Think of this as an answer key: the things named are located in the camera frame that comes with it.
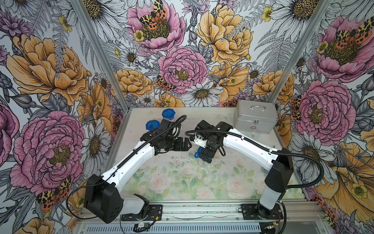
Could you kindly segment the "blue lid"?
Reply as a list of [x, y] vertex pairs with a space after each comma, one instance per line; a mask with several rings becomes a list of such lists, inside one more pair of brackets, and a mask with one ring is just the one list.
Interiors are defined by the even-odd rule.
[[159, 128], [159, 126], [160, 126], [160, 122], [157, 121], [157, 120], [150, 120], [146, 123], [146, 129], [148, 131], [152, 131], [154, 129], [157, 129], [157, 128]]
[[194, 157], [198, 159], [200, 157], [201, 151], [203, 150], [203, 147], [199, 147], [197, 152], [194, 154]]
[[174, 117], [175, 117], [175, 111], [173, 109], [165, 109], [163, 112], [162, 112], [162, 117], [164, 119], [169, 119], [169, 120], [173, 120]]

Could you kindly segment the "clear plastic cup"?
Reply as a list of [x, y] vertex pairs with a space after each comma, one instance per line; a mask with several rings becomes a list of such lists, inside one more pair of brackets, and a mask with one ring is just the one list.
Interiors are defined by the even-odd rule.
[[200, 166], [201, 168], [206, 168], [206, 167], [208, 167], [208, 166], [210, 166], [210, 165], [211, 165], [211, 163], [206, 162], [206, 161], [204, 161], [204, 160], [200, 160], [200, 161], [199, 161], [199, 166]]

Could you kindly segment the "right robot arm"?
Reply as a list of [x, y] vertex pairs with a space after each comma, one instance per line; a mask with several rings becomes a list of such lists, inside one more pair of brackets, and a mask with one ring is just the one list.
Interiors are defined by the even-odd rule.
[[244, 154], [266, 169], [268, 175], [265, 178], [265, 188], [252, 213], [260, 219], [265, 219], [277, 211], [276, 203], [284, 196], [294, 172], [287, 149], [277, 150], [265, 146], [223, 121], [216, 126], [201, 121], [194, 130], [187, 131], [186, 135], [202, 148], [199, 154], [202, 161], [211, 163], [217, 151], [224, 156], [226, 153], [223, 147], [226, 146]]

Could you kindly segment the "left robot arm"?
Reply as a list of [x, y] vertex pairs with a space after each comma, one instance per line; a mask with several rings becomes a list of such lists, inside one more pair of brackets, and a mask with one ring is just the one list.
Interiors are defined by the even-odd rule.
[[149, 159], [168, 152], [186, 152], [192, 144], [179, 135], [187, 117], [176, 121], [162, 120], [160, 126], [142, 135], [136, 146], [115, 166], [102, 175], [92, 175], [86, 183], [83, 207], [105, 223], [119, 215], [141, 219], [148, 216], [149, 201], [142, 195], [121, 196], [121, 191], [135, 172]]

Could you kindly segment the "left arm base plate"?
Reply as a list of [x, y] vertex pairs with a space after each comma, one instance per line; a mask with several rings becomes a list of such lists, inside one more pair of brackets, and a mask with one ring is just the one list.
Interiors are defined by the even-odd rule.
[[163, 205], [154, 204], [144, 208], [139, 214], [122, 214], [121, 221], [160, 221], [162, 219]]

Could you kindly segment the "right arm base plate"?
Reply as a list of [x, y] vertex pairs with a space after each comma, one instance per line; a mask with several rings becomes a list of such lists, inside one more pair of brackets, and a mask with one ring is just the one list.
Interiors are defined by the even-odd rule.
[[283, 213], [279, 204], [269, 210], [260, 204], [245, 203], [241, 204], [241, 211], [244, 220], [282, 220]]

